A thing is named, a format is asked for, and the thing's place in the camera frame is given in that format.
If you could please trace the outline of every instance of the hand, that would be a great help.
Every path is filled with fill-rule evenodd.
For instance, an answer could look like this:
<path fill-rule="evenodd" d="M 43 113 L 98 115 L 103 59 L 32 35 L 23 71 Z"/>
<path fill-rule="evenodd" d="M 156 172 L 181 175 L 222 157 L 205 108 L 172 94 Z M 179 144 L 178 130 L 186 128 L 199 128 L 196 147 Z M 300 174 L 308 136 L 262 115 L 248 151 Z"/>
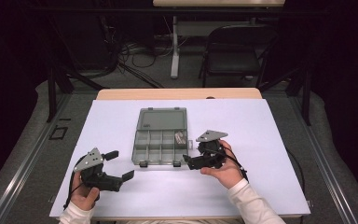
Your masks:
<path fill-rule="evenodd" d="M 78 208 L 80 208 L 83 211 L 91 210 L 91 208 L 93 208 L 95 205 L 95 200 L 97 199 L 100 190 L 97 188 L 89 189 L 86 186 L 84 186 L 80 179 L 80 172 L 76 172 L 74 175 L 72 190 L 74 189 L 75 191 L 72 192 L 71 202 L 74 203 Z"/>
<path fill-rule="evenodd" d="M 229 145 L 224 140 L 219 140 L 219 143 L 223 145 L 228 156 L 235 158 L 231 152 L 231 145 Z M 219 169 L 202 167 L 200 171 L 203 175 L 211 175 L 217 178 L 219 182 L 227 189 L 231 189 L 243 179 L 240 168 L 231 159 L 226 159 L 226 163 Z"/>

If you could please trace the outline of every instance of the white paper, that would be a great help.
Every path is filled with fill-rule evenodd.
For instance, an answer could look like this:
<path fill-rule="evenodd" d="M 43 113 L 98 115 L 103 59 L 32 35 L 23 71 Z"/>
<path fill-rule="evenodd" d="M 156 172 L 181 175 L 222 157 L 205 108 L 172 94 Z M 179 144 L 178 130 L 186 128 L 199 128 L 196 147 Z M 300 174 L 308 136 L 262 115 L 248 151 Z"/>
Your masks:
<path fill-rule="evenodd" d="M 94 101 L 77 142 L 67 174 L 50 216 L 58 217 L 67 197 L 69 179 L 80 157 L 97 147 L 101 153 L 119 151 L 105 161 L 108 175 L 121 176 L 135 170 L 120 192 L 102 191 L 94 217 L 197 218 L 239 217 L 227 197 L 227 190 L 213 177 L 188 167 L 170 165 L 139 168 L 131 153 L 141 108 L 185 107 L 188 139 L 195 142 L 206 130 L 228 133 L 228 141 L 242 166 L 248 171 L 253 188 L 267 199 L 279 215 L 307 215 L 307 202 L 299 186 L 281 136 L 265 100 L 123 100 Z"/>

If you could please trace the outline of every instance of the chair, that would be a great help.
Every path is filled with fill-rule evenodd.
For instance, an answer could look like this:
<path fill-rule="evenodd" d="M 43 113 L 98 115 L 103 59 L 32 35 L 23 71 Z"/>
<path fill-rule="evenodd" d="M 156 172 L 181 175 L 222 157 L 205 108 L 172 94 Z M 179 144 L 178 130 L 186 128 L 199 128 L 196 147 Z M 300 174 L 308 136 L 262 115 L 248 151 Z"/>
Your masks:
<path fill-rule="evenodd" d="M 263 77 L 269 50 L 278 39 L 270 26 L 229 25 L 213 30 L 207 39 L 199 78 L 205 87 L 206 77 Z"/>

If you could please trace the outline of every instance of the white sleeve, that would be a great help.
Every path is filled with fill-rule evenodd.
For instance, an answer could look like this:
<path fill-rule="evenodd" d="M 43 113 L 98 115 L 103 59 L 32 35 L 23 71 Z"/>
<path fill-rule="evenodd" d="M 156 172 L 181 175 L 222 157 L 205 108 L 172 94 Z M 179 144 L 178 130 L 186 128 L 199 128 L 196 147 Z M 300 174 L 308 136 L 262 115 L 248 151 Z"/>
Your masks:
<path fill-rule="evenodd" d="M 70 202 L 60 215 L 60 224 L 90 224 L 92 215 L 94 215 L 94 208 L 84 211 Z"/>
<path fill-rule="evenodd" d="M 230 201 L 240 210 L 246 224 L 284 223 L 246 179 L 229 189 L 227 194 Z"/>

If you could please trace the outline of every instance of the desk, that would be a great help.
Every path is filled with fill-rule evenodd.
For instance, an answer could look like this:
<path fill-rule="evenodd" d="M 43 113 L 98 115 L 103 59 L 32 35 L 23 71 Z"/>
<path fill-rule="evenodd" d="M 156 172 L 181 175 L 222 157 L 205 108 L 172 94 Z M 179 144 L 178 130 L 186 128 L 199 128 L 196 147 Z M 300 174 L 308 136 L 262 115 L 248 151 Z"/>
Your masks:
<path fill-rule="evenodd" d="M 206 96 L 216 99 L 206 100 Z M 77 160 L 97 147 L 102 153 L 119 150 L 118 158 L 104 163 L 103 170 L 108 175 L 121 176 L 135 170 L 135 176 L 124 183 L 120 192 L 101 192 L 95 219 L 239 217 L 239 211 L 227 198 L 227 190 L 213 177 L 186 166 L 177 169 L 169 165 L 133 165 L 131 153 L 140 109 L 176 106 L 187 109 L 189 139 L 195 140 L 207 129 L 228 133 L 225 140 L 248 170 L 252 186 L 279 215 L 310 213 L 269 106 L 257 89 L 134 89 L 102 90 L 98 94 L 50 216 L 58 217 L 62 212 Z M 193 147 L 189 155 L 197 156 L 199 152 Z"/>
<path fill-rule="evenodd" d="M 154 0 L 155 7 L 283 7 L 284 0 Z M 229 25 L 233 22 L 184 22 L 185 28 L 179 30 L 180 24 L 173 16 L 173 56 L 171 78 L 178 78 L 179 70 L 179 35 L 208 35 L 219 26 Z"/>

